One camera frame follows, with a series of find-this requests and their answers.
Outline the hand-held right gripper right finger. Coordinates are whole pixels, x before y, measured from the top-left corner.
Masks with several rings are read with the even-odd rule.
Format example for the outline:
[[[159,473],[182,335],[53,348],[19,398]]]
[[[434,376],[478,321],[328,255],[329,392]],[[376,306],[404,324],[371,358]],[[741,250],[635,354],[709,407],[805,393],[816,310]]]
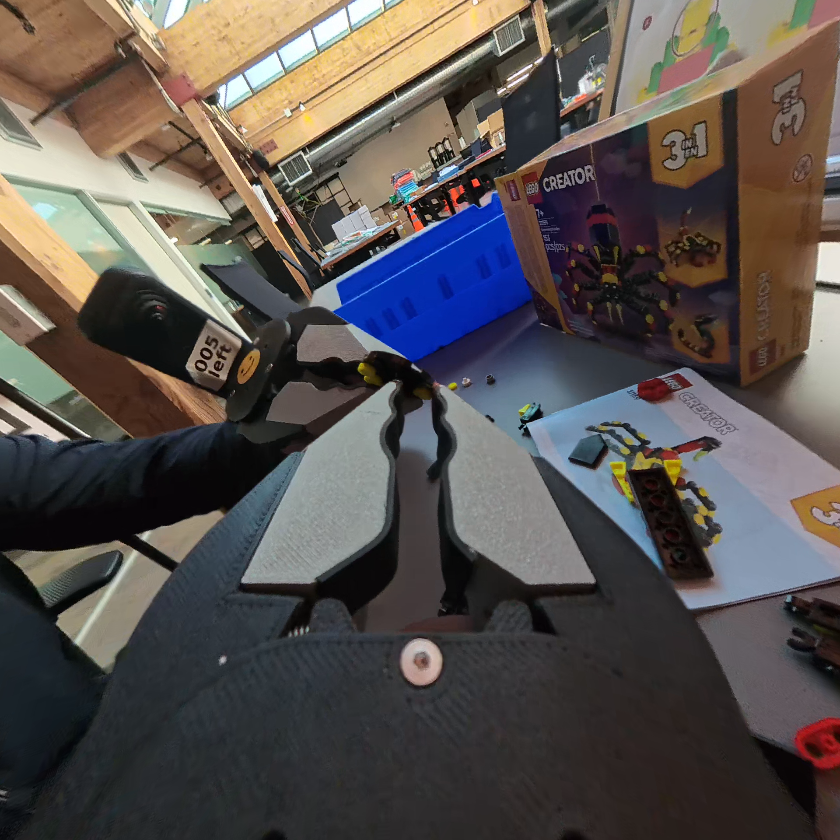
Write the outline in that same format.
[[[499,604],[590,595],[594,573],[525,448],[447,388],[432,401],[438,614],[486,625]]]

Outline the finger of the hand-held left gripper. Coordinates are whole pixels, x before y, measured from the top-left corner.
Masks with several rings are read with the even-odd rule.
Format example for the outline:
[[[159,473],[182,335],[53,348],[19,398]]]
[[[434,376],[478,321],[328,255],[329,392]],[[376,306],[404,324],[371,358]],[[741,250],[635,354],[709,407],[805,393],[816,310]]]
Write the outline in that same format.
[[[370,351],[347,325],[308,324],[296,344],[296,361],[306,369],[355,370]]]
[[[269,405],[266,421],[324,432],[373,395],[367,387],[284,385]]]

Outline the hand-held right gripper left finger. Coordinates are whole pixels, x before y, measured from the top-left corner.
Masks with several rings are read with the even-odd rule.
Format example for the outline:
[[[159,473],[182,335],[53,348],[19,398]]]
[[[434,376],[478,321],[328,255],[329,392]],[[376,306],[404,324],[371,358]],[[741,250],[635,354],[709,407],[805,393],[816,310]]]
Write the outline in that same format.
[[[242,574],[244,592],[332,598],[356,613],[397,564],[403,389],[390,382],[298,458]]]

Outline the black yellow lego leg assembly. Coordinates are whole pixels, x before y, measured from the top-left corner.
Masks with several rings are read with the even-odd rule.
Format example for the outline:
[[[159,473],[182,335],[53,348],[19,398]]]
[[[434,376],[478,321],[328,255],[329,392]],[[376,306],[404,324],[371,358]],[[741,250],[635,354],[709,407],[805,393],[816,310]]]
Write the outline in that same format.
[[[358,373],[368,385],[399,384],[405,397],[430,401],[434,395],[434,379],[399,353],[373,350],[358,364]]]

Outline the lego pieces pile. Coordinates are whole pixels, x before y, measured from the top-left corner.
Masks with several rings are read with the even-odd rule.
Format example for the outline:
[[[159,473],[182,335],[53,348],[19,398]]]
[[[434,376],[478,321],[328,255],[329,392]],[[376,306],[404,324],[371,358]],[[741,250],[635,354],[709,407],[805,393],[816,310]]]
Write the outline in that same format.
[[[596,580],[595,592],[582,595],[575,606],[597,606],[605,615],[616,615],[611,623],[606,641],[595,643],[597,651],[610,648],[617,653],[618,642],[629,635],[632,628],[638,637],[638,646],[651,649],[645,657],[652,664],[653,685],[665,678],[680,682],[688,688],[689,698],[699,708],[709,705],[712,686],[720,682],[713,649],[698,627],[693,614],[682,601],[677,584],[658,567],[646,553],[631,540],[618,525],[613,523],[594,502],[573,486],[556,468],[540,458],[538,469],[550,493],[570,526],[584,558]],[[637,505],[627,482],[627,464],[619,462],[629,487],[629,500]],[[667,460],[662,466],[676,488],[680,464]],[[767,685],[761,697],[767,700],[762,709],[780,717],[778,726],[767,727],[766,718],[756,719],[760,724],[753,731],[762,740],[794,746],[804,760],[819,770],[838,768],[838,602],[815,595],[800,595],[799,591],[785,594],[784,610],[799,623],[787,638],[788,647],[795,651],[801,662],[809,662],[810,669],[819,673],[821,685],[833,686],[832,715],[820,712],[816,703],[803,700],[795,694],[805,690],[806,683],[794,679],[783,670],[776,670],[780,677],[776,689]],[[549,606],[570,605],[571,595],[543,597],[543,612]]]

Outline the person's left forearm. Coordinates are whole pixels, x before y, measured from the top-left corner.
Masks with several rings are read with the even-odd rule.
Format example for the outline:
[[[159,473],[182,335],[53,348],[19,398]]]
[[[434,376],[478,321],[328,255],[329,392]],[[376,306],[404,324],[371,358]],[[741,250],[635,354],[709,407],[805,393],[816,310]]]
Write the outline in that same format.
[[[3,436],[1,550],[71,550],[230,509],[285,457],[232,423],[114,443]]]

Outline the brown Lego plate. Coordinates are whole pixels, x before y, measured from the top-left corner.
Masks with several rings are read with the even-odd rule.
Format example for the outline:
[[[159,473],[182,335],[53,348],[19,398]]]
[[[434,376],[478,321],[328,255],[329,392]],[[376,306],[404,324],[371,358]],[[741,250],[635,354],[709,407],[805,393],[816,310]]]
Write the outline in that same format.
[[[665,468],[626,476],[664,572],[672,581],[708,581],[714,572]]]

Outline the purple cardboard lego box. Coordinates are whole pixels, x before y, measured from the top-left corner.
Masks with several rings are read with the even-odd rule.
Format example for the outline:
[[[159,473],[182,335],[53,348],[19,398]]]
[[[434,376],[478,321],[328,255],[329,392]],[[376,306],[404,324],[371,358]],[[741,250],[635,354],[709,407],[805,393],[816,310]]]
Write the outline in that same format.
[[[747,385],[809,348],[838,13],[497,179],[542,324]]]

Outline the blue plastic bin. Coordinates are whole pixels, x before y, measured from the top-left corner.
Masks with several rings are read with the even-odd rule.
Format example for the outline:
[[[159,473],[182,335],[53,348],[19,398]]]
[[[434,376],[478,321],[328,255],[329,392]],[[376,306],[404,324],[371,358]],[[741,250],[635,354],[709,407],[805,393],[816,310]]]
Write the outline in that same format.
[[[343,320],[412,361],[532,300],[497,193],[343,274],[335,291]]]

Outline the scorpion cover instruction booklet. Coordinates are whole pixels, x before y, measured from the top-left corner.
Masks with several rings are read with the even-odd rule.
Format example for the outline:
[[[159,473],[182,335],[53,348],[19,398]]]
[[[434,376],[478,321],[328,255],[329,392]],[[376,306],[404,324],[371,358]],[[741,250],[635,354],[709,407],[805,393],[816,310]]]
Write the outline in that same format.
[[[531,425],[540,456],[600,508],[658,567],[642,513],[617,467],[680,464],[675,486],[714,572],[680,582],[700,612],[838,581],[838,469],[792,436],[683,368],[659,376],[672,395],[649,403],[634,385]],[[568,460],[601,434],[598,469]]]

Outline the black monitor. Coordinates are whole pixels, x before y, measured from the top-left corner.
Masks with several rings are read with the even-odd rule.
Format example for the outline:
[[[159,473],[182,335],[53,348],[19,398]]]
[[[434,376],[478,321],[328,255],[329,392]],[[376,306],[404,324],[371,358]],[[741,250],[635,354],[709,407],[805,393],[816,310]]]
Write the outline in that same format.
[[[558,58],[553,49],[502,102],[507,174],[560,141],[562,107]]]

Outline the person's dark-clothed torso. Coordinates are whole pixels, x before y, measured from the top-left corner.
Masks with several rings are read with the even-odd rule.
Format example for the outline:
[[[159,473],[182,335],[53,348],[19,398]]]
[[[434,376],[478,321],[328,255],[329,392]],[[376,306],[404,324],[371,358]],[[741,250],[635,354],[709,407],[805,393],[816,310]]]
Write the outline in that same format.
[[[1,838],[14,838],[88,730],[104,675],[1,559]]]

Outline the instruction sheet on wooden board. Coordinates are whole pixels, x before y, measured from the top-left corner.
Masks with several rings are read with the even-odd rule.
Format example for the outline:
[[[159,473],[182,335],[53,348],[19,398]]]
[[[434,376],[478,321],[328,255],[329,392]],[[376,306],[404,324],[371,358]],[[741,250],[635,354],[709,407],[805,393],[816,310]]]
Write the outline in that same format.
[[[602,91],[598,121],[609,119],[615,112],[615,102],[623,70],[623,58],[627,34],[634,8],[634,1],[608,1],[606,3],[610,54],[608,57],[605,85]]]

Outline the printed instruction sheet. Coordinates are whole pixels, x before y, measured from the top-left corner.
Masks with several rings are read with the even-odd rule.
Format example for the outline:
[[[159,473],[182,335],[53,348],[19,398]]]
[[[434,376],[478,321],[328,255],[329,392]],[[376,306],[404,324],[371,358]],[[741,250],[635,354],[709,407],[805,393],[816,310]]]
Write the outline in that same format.
[[[838,1],[634,1],[614,114],[838,14]]]

